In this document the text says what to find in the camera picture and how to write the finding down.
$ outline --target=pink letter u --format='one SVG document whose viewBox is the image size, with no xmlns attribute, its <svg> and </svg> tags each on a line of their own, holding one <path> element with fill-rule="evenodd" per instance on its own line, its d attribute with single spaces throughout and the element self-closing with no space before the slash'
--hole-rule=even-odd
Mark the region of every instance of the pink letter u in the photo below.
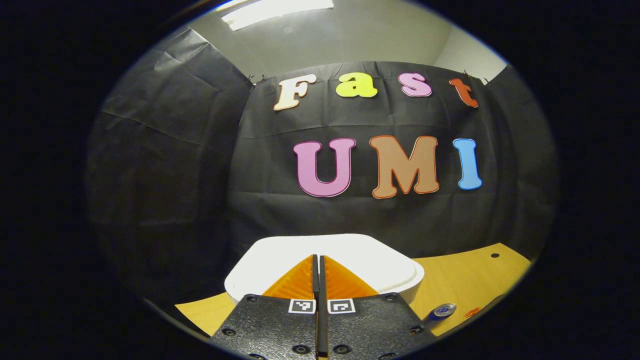
<svg viewBox="0 0 640 360">
<path fill-rule="evenodd" d="M 351 182 L 351 149 L 356 140 L 334 139 L 329 147 L 335 150 L 335 179 L 329 183 L 318 180 L 316 154 L 322 148 L 319 142 L 301 142 L 293 147 L 298 155 L 298 184 L 305 193 L 316 197 L 332 197 L 347 190 Z"/>
</svg>

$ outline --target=can lid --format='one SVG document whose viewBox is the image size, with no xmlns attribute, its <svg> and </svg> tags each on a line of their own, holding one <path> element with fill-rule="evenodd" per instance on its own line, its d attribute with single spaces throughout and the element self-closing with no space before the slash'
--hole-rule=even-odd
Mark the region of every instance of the can lid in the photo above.
<svg viewBox="0 0 640 360">
<path fill-rule="evenodd" d="M 432 314 L 438 318 L 447 318 L 455 312 L 456 308 L 456 304 L 442 304 L 436 307 Z"/>
</svg>

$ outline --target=black fabric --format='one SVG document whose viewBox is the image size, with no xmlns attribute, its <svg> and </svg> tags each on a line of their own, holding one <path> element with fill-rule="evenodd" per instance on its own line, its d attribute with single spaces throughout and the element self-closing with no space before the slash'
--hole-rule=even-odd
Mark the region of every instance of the black fabric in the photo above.
<svg viewBox="0 0 640 360">
<path fill-rule="evenodd" d="M 192 29 L 156 44 L 88 140 L 90 221 L 124 284 L 178 303 L 222 291 L 228 167 L 252 85 Z"/>
<path fill-rule="evenodd" d="M 335 91 L 338 78 L 348 72 L 371 75 L 378 94 L 373 98 L 339 96 Z M 423 75 L 433 93 L 429 97 L 405 95 L 397 80 L 404 72 Z M 307 74 L 315 74 L 317 81 L 309 84 L 300 104 L 275 112 L 278 83 Z M 471 87 L 478 108 L 462 102 L 449 84 L 454 78 Z M 539 235 L 551 221 L 547 211 L 550 198 L 540 198 L 549 186 L 523 182 L 521 177 L 532 169 L 547 171 L 547 155 L 552 149 L 539 149 L 550 144 L 549 138 L 541 141 L 536 136 L 520 136 L 514 143 L 511 132 L 523 129 L 518 127 L 523 112 L 528 112 L 524 120 L 530 127 L 546 127 L 546 123 L 539 110 L 531 111 L 535 104 L 530 99 L 520 103 L 527 100 L 517 97 L 525 85 L 511 81 L 509 85 L 515 88 L 502 86 L 503 78 L 495 80 L 498 85 L 487 87 L 479 79 L 451 70 L 366 61 L 311 67 L 258 83 L 243 112 L 230 168 L 227 215 L 234 259 L 267 236 L 335 233 L 367 234 L 412 258 L 498 242 L 534 257 L 543 241 Z M 406 195 L 398 191 L 391 199 L 375 199 L 371 192 L 378 184 L 378 158 L 369 140 L 378 135 L 395 136 L 407 154 L 418 136 L 434 136 L 438 140 L 440 189 L 422 195 L 413 190 Z M 345 137 L 356 140 L 351 150 L 349 188 L 332 198 L 307 195 L 298 185 L 297 157 L 292 148 L 300 142 L 321 142 L 318 178 L 331 181 L 335 152 L 328 143 Z M 452 146 L 457 138 L 477 143 L 483 185 L 476 190 L 458 187 L 460 157 Z M 540 155 L 519 157 L 529 151 Z M 553 179 L 551 172 L 546 176 L 546 181 Z M 542 203 L 532 202 L 535 198 Z"/>
</svg>

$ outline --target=ceiling light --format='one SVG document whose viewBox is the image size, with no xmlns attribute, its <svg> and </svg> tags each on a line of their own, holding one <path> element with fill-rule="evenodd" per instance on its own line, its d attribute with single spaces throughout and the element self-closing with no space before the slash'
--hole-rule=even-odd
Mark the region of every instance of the ceiling light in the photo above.
<svg viewBox="0 0 640 360">
<path fill-rule="evenodd" d="M 332 0 L 260 0 L 224 15 L 222 20 L 235 31 L 272 17 L 307 10 L 332 8 Z"/>
</svg>

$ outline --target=white wall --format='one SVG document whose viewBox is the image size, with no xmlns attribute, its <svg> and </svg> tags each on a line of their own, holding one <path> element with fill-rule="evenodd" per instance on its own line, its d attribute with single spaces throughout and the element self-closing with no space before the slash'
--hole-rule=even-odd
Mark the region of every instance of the white wall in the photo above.
<svg viewBox="0 0 640 360">
<path fill-rule="evenodd" d="M 493 50 L 469 35 L 466 31 L 453 26 L 442 53 L 433 64 L 484 80 L 493 79 L 504 69 L 507 63 Z"/>
</svg>

